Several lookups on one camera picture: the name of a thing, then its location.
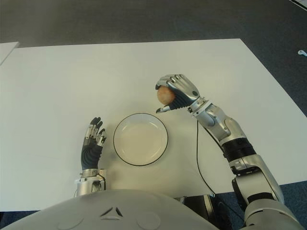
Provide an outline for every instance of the brown egg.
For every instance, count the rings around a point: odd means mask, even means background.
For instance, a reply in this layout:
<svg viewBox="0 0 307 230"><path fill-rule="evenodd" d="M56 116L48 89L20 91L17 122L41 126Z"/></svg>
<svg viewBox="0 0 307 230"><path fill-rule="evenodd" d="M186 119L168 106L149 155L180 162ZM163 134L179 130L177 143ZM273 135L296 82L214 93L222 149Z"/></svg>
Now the brown egg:
<svg viewBox="0 0 307 230"><path fill-rule="evenodd" d="M165 86L160 86L157 95L162 104L170 104L175 99L175 94Z"/></svg>

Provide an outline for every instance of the black cable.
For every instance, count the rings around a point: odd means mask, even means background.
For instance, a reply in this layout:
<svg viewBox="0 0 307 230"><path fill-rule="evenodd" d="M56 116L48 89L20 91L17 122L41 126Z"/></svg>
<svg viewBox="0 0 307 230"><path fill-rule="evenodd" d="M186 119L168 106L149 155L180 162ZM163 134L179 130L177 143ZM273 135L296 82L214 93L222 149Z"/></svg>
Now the black cable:
<svg viewBox="0 0 307 230"><path fill-rule="evenodd" d="M244 220L243 220L243 218L236 212L236 211L234 211L224 200L222 200L221 198L219 198L217 195L216 195L216 193L213 191L213 189L208 185L208 183L206 182L206 180L203 178L203 176L202 176L202 174L201 174L201 169L200 169L200 165L199 165L199 163L198 163L198 132L199 132L199 128L198 128L198 121L197 121L197 123L196 123L196 126L197 126L197 132L196 132L196 162L197 162L197 168L198 168L198 172L200 173L200 175L201 175L201 178L202 178L202 180L204 181L204 183L208 186L208 188L212 191L212 193L214 194L214 196L218 199L218 200L220 200L226 207L228 207L231 211L233 211L233 213L235 213L243 222L244 222ZM222 152L224 152L223 151L223 149L222 149L222 147L220 146L220 144L217 142L217 140L213 137L213 135L209 132L209 130L207 130L205 127L204 127L204 129L207 131L207 133L210 135L210 137L212 137L212 139L215 141L215 143L217 144L217 146L220 148L220 150L222 151Z"/></svg>
<svg viewBox="0 0 307 230"><path fill-rule="evenodd" d="M98 173L98 175L99 176L101 176L102 177L102 179L104 180L104 190L106 190L106 179L105 179L105 177L103 177L102 175L100 175L99 173Z"/></svg>
<svg viewBox="0 0 307 230"><path fill-rule="evenodd" d="M202 174L201 174L201 169L200 169L200 165L198 163L198 121L197 121L197 132L196 132L196 163L197 163L197 168L198 171L201 175L202 180L205 182L205 184L207 185L207 187L212 191L212 193L215 195L215 192L213 191L213 189L208 185L208 183L206 182L206 180L203 178Z"/></svg>

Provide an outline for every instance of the white tabletop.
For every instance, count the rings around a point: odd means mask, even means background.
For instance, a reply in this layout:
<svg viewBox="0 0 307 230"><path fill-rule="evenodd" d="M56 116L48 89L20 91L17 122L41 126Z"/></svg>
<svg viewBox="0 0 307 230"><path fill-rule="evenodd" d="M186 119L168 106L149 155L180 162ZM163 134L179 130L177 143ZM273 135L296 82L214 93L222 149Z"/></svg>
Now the white tabletop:
<svg viewBox="0 0 307 230"><path fill-rule="evenodd" d="M128 165L113 147L123 118L154 115L161 106L154 86L171 73L185 74L239 122L279 184L307 179L306 117L240 39L18 48L0 67L0 211L71 198L84 133L98 115L109 188L208 193L196 165L196 120L186 109L156 115L169 140L153 164ZM201 128L199 154L214 191L232 191L227 160Z"/></svg>

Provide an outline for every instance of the small white object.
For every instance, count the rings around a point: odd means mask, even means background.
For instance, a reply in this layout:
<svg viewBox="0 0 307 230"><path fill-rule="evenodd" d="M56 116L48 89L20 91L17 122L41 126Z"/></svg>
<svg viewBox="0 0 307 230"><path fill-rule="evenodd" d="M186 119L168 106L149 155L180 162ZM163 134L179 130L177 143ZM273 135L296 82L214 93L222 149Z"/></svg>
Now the small white object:
<svg viewBox="0 0 307 230"><path fill-rule="evenodd" d="M299 50L298 54L299 55L304 55L305 57L307 57L307 53L304 50Z"/></svg>
<svg viewBox="0 0 307 230"><path fill-rule="evenodd" d="M126 163L144 166L162 156L167 140L167 130L158 118L150 114L133 114L117 126L114 148Z"/></svg>

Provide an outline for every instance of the robotic hand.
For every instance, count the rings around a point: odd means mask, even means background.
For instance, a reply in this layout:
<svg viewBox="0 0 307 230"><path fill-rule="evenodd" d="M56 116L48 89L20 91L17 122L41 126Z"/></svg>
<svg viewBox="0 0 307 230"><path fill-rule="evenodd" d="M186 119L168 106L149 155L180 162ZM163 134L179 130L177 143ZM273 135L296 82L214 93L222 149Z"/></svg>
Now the robotic hand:
<svg viewBox="0 0 307 230"><path fill-rule="evenodd" d="M81 151L82 173L81 178L76 180L77 196L106 189L106 179L102 176L104 170L98 170L98 161L106 141L106 130L102 128L99 131L103 123L100 120L100 117L95 117L85 133Z"/></svg>
<svg viewBox="0 0 307 230"><path fill-rule="evenodd" d="M156 90L161 86L168 87L175 98L156 112L188 107L188 111L221 146L236 175L232 185L238 203L245 211L247 227L243 229L303 229L284 205L279 185L240 125L221 108L201 97L195 85L182 74L162 77L156 84Z"/></svg>
<svg viewBox="0 0 307 230"><path fill-rule="evenodd" d="M198 89L183 74L171 74L162 77L156 84L155 89L158 90L161 86L170 88L175 94L175 99L170 104L157 109L156 113L187 107L199 98Z"/></svg>

